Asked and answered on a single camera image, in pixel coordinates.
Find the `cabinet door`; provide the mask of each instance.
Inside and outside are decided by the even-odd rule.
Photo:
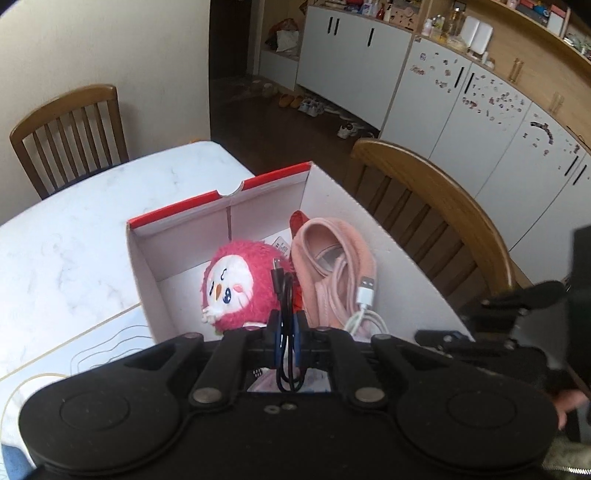
[[[511,250],[511,258],[534,283],[562,280],[570,272],[573,230],[591,223],[591,164],[588,155],[566,187]]]
[[[573,137],[532,103],[476,196],[509,249],[556,198],[583,154]]]
[[[327,85],[323,88],[324,93],[318,93],[353,112],[366,80],[361,61],[369,36],[369,31],[364,29],[367,19],[348,13],[337,13],[335,19],[329,35],[329,51],[323,60],[323,68],[328,70]]]
[[[335,12],[315,7],[309,7],[306,15],[297,83],[320,95],[330,82],[326,59],[332,46],[335,17]]]
[[[429,158],[469,66],[441,45],[415,39],[380,138]]]
[[[522,93],[472,64],[430,160],[476,196],[530,105]]]
[[[362,18],[361,62],[356,76],[364,78],[348,109],[377,129],[384,124],[394,87],[404,65],[411,34],[390,25]]]

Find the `plush toy face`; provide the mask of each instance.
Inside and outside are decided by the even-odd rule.
[[[204,313],[219,319],[242,310],[252,298],[254,281],[248,265],[239,255],[220,258],[207,276],[207,308]]]

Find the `table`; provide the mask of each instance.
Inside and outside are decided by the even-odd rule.
[[[138,305],[128,219],[252,174],[198,142],[131,161],[50,196],[0,226],[0,380]]]

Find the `pink plush toy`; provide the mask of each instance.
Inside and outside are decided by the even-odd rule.
[[[274,258],[293,271],[279,250],[263,242],[236,240],[219,248],[203,274],[203,321],[221,332],[245,323],[266,325],[279,307],[271,279]]]

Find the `plush toy eye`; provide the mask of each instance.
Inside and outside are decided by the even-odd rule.
[[[230,303],[231,299],[232,299],[232,292],[230,291],[229,288],[226,288],[226,294],[224,295],[223,302]]]

